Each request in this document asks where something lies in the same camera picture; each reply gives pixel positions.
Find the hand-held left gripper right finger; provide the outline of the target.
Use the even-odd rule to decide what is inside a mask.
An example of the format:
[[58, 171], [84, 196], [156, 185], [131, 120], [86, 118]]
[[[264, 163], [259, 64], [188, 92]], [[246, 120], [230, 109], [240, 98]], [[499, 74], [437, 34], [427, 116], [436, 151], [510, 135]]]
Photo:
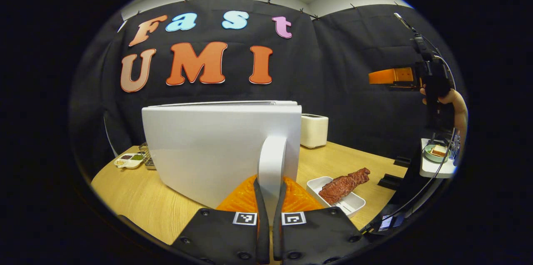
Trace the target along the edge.
[[282, 265], [340, 265], [371, 245], [341, 208], [285, 212], [289, 197], [282, 181], [273, 221], [273, 256]]

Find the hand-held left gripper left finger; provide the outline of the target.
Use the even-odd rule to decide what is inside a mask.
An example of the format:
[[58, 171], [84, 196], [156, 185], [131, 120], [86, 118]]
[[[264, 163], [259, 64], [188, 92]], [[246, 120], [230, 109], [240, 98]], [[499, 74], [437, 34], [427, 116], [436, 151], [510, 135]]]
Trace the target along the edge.
[[172, 248], [208, 265], [269, 264], [269, 220], [257, 176], [246, 178], [217, 208], [198, 209]]

